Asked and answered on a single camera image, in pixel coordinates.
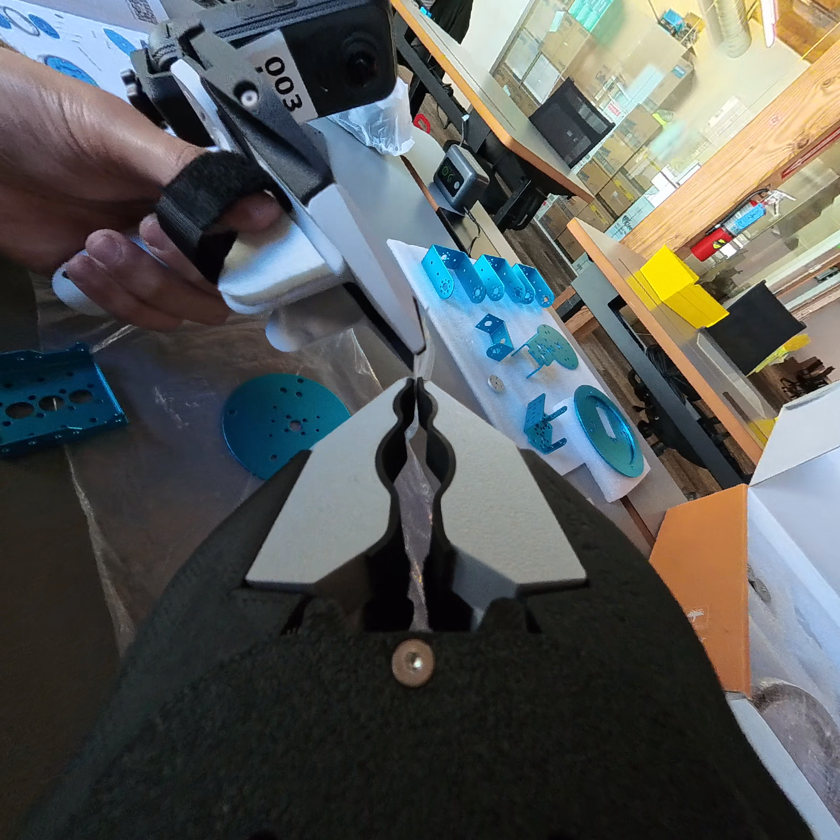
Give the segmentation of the assembly instruction sheet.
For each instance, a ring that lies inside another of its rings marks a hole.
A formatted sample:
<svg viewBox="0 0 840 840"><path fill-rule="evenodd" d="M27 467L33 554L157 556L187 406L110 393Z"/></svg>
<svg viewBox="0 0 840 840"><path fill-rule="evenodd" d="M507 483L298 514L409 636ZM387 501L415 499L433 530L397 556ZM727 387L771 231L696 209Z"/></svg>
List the assembly instruction sheet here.
<svg viewBox="0 0 840 840"><path fill-rule="evenodd" d="M162 21L161 2L1 2L2 46L123 101L122 74Z"/></svg>

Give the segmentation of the black monitor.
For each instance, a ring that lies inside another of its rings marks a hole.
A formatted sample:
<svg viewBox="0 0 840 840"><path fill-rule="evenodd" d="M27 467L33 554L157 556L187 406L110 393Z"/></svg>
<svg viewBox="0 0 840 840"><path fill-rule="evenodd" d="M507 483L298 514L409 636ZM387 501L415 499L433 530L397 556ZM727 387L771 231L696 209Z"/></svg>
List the black monitor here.
<svg viewBox="0 0 840 840"><path fill-rule="evenodd" d="M802 333L805 324L774 295L763 280L728 306L728 315L701 333L708 336L744 375Z"/></svg>

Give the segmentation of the green round plate with bracket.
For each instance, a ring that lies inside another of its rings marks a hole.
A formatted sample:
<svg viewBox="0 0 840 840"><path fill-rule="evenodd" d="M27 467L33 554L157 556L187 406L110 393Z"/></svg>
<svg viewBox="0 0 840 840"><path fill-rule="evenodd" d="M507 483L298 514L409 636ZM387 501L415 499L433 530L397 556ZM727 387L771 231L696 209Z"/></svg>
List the green round plate with bracket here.
<svg viewBox="0 0 840 840"><path fill-rule="evenodd" d="M527 351L533 362L533 368L527 374L528 379L552 364L557 364L567 371L576 370L580 364L578 354L569 341L561 332L548 324L539 325L536 332L511 353L511 357L523 350Z"/></svg>

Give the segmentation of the white plastic bag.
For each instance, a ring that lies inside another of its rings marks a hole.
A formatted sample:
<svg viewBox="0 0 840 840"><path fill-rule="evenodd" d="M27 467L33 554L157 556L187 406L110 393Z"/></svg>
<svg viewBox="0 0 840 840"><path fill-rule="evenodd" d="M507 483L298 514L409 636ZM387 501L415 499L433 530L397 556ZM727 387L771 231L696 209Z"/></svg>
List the white plastic bag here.
<svg viewBox="0 0 840 840"><path fill-rule="evenodd" d="M392 93L379 101L329 116L329 120L379 154L402 156L414 146L408 86L397 78Z"/></svg>

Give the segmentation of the red fire extinguisher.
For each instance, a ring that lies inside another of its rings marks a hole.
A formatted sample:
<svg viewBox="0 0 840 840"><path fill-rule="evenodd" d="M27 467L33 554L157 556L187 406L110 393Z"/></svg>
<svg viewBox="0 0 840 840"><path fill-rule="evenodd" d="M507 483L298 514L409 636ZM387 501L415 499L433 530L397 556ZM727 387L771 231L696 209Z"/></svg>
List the red fire extinguisher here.
<svg viewBox="0 0 840 840"><path fill-rule="evenodd" d="M724 245L732 242L766 214L770 192L770 189L764 188L748 196L740 206L691 246L690 253L699 261L705 261Z"/></svg>

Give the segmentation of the wood-edged table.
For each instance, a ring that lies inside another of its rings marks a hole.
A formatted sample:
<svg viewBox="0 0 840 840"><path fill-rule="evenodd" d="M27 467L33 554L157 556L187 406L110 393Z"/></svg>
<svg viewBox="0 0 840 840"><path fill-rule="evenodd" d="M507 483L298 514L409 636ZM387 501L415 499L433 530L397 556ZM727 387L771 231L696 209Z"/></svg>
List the wood-edged table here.
<svg viewBox="0 0 840 840"><path fill-rule="evenodd" d="M577 219L569 231L591 260L573 288L659 416L721 488L748 485L777 412L705 330L692 327L638 282L644 258Z"/></svg>
<svg viewBox="0 0 840 840"><path fill-rule="evenodd" d="M461 123L461 109L447 94L441 79L425 58L417 54L414 40L440 66L442 75L447 75L455 89L466 97L471 107L466 128L462 131L467 146L477 153L493 135L497 146L513 155L522 168L523 179L492 218L501 232L509 228L521 229L515 224L514 212L521 211L527 202L533 204L532 210L536 212L549 194L578 196L586 205L592 203L595 196L488 71L478 69L463 47L423 15L414 2L394 1L392 6L395 10L393 34L399 57L455 125Z"/></svg>

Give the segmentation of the clear plastic bag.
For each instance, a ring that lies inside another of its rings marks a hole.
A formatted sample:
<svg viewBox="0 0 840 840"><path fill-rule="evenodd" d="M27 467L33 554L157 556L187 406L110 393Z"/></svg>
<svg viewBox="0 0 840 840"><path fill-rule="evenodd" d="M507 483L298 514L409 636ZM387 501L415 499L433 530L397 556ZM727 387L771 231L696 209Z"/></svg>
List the clear plastic bag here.
<svg viewBox="0 0 840 840"><path fill-rule="evenodd" d="M48 278L30 278L41 348L88 344L129 419L66 446L121 655L174 572L261 484L224 441L223 407L237 387L268 373L298 374L355 413L409 374L366 322L280 353L251 318L146 332L77 314Z"/></svg>

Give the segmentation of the blue square metal bracket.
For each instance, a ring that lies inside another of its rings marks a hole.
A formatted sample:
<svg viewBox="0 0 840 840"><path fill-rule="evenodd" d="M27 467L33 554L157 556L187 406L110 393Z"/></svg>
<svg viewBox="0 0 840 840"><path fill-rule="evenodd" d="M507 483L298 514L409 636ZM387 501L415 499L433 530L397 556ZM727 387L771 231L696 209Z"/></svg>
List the blue square metal bracket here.
<svg viewBox="0 0 840 840"><path fill-rule="evenodd" d="M128 423L87 344L1 354L2 459L90 439Z"/></svg>

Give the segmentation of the small clear screw bag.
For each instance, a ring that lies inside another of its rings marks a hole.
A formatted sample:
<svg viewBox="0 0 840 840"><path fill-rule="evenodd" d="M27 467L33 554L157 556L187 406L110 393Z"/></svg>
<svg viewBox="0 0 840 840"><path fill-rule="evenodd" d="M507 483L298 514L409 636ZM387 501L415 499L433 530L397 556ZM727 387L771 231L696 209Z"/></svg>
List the small clear screw bag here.
<svg viewBox="0 0 840 840"><path fill-rule="evenodd" d="M420 379L430 381L434 370L435 349L434 340L431 332L425 330L425 349L418 355L414 356L413 362L413 378L415 385ZM414 417L405 432L406 450L409 455L413 455L416 460L420 460L421 454L424 452L425 433L420 431L419 423L419 408L417 407L417 400L415 400Z"/></svg>

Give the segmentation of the teal round metal plate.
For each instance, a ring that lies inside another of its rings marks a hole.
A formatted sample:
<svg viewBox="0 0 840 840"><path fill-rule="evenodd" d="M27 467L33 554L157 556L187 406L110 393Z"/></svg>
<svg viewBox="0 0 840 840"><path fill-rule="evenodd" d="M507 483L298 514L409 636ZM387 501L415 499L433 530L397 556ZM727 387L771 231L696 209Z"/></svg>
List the teal round metal plate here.
<svg viewBox="0 0 840 840"><path fill-rule="evenodd" d="M351 416L328 388L298 374L271 373L236 388L223 409L228 449L252 475L267 480Z"/></svg>

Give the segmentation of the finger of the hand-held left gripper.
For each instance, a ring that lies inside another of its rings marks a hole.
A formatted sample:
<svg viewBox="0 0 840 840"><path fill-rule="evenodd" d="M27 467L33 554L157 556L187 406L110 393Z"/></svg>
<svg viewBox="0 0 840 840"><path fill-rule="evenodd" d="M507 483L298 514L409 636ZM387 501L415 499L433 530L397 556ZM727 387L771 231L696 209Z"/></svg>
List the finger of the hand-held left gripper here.
<svg viewBox="0 0 840 840"><path fill-rule="evenodd" d="M422 354L426 336L413 289L390 248L376 236L349 194L340 184L331 183L311 199L308 214L409 355Z"/></svg>

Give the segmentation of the orange cardboard box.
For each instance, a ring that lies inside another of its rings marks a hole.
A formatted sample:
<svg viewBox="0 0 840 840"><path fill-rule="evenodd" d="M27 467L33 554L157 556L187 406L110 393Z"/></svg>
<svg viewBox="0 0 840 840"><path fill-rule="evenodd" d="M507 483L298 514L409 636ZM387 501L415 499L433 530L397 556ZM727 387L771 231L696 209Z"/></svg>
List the orange cardboard box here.
<svg viewBox="0 0 840 840"><path fill-rule="evenodd" d="M838 838L839 384L780 411L748 485L667 511L650 562L814 838Z"/></svg>

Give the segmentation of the person's left hand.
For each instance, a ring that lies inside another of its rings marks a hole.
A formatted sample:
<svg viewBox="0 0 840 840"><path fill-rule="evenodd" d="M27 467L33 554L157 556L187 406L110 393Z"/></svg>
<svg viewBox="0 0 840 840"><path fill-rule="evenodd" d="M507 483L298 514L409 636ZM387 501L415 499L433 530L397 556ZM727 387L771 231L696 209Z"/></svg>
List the person's left hand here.
<svg viewBox="0 0 840 840"><path fill-rule="evenodd" d="M127 102L3 48L1 250L153 331L224 323L230 310L165 235L162 187L205 150Z"/></svg>

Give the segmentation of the yellow box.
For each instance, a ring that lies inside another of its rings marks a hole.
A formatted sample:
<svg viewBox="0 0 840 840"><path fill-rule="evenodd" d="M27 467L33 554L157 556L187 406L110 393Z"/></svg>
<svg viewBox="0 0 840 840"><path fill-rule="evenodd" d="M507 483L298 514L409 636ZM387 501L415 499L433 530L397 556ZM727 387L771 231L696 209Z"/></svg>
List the yellow box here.
<svg viewBox="0 0 840 840"><path fill-rule="evenodd" d="M699 284L698 275L666 246L627 282L647 310L665 307L694 329L709 328L730 313Z"/></svg>
<svg viewBox="0 0 840 840"><path fill-rule="evenodd" d="M810 341L811 337L807 332L795 335L757 364L748 375L757 374L769 365L785 361L793 352L803 349Z"/></svg>

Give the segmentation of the perforated blue U bracket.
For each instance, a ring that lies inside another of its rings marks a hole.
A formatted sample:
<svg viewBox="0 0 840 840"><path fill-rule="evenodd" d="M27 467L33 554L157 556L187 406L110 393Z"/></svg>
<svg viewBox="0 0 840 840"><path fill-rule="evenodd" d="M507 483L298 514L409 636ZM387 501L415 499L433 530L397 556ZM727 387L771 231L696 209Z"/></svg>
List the perforated blue U bracket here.
<svg viewBox="0 0 840 840"><path fill-rule="evenodd" d="M543 392L528 403L524 417L523 433L532 448L542 455L550 455L567 444L566 437L553 439L552 423L555 419L564 415L568 411L568 407L561 405L559 409L552 413L546 413L545 400L546 393Z"/></svg>

